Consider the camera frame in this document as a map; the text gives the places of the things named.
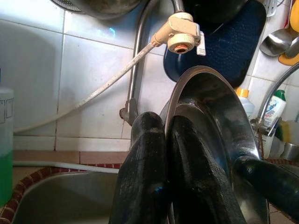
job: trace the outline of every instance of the metal pipe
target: metal pipe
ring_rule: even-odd
[[[172,0],[172,4],[173,4],[173,8],[174,8],[175,13],[185,11],[184,4],[183,4],[182,0]]]
[[[137,55],[139,51],[147,45],[150,29],[149,26],[146,26],[146,23],[150,13],[153,11],[153,8],[158,2],[159,0],[148,0],[143,8],[135,37],[133,57],[135,57],[135,55]],[[138,115],[137,104],[140,94],[144,61],[145,59],[140,60],[139,63],[136,64],[131,70],[126,107],[120,111],[121,117],[130,125],[133,124],[133,121]]]
[[[299,63],[296,63],[294,66],[292,66],[288,71],[286,71],[281,78],[274,83],[274,85],[268,90],[268,94],[264,98],[262,102],[262,106],[258,112],[257,116],[257,122],[261,124],[263,122],[264,116],[266,114],[267,107],[271,101],[272,96],[274,95],[275,91],[279,88],[279,86],[291,75],[293,74],[297,69],[299,69]]]

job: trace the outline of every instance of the hose connector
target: hose connector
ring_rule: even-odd
[[[200,43],[199,25],[189,13],[175,13],[153,35],[151,43],[155,47],[165,43],[171,52],[187,53]]]

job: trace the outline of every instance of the plastic container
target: plastic container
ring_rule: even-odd
[[[264,123],[267,127],[272,127],[275,119],[281,117],[282,113],[284,112],[285,105],[285,91],[277,90],[271,98],[264,117]],[[269,157],[273,139],[274,135],[272,135],[271,137],[263,136],[263,152],[265,159]]]
[[[0,86],[0,207],[12,195],[14,92]]]
[[[237,88],[236,94],[239,97],[239,100],[242,103],[242,106],[247,114],[248,119],[251,118],[251,115],[254,111],[254,104],[251,103],[248,99],[249,90]]]

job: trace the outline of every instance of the tiled wall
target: tiled wall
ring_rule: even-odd
[[[264,36],[282,28],[288,0],[270,18]],[[113,21],[72,14],[50,0],[0,0],[1,85],[15,90],[15,126],[23,127],[72,108],[130,61],[141,7]],[[151,19],[153,34],[172,13],[161,0]],[[163,69],[165,47],[145,63],[139,111],[160,113],[175,85]],[[288,69],[258,50],[243,87],[249,88],[255,115],[268,87]],[[16,150],[127,151],[130,127],[119,116],[129,75],[82,110],[15,137]],[[284,119],[299,110],[299,76],[289,78]]]

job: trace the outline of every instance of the white tube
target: white tube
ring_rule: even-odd
[[[14,161],[14,167],[58,167],[66,169],[80,169],[92,172],[102,172],[117,174],[118,169],[104,168],[104,167],[93,167],[79,164],[63,163],[63,162],[50,162],[50,161]]]
[[[81,108],[82,106],[84,106],[86,103],[88,103],[89,101],[93,100],[94,98],[96,98],[98,95],[100,95],[102,92],[104,92],[106,89],[108,89],[111,85],[113,85],[116,81],[118,81],[121,77],[123,77],[134,65],[136,65],[147,53],[149,53],[155,46],[152,45],[151,43],[149,43],[145,48],[143,48],[137,55],[136,57],[134,57],[129,64],[127,64],[127,66],[120,71],[119,74],[113,76],[108,82],[106,82],[103,86],[101,86],[100,88],[98,88],[95,92],[93,92],[88,98],[82,100],[81,102],[79,102],[77,105],[75,105],[74,108],[71,108],[69,110],[63,111],[57,115],[55,115],[52,118],[43,120],[41,122],[38,122],[36,124],[33,125],[29,125],[27,127],[19,127],[16,128],[14,130],[14,133],[20,133],[20,132],[24,132],[24,131],[28,131],[43,125],[46,125],[48,123],[54,122],[62,117],[64,117],[65,115]]]

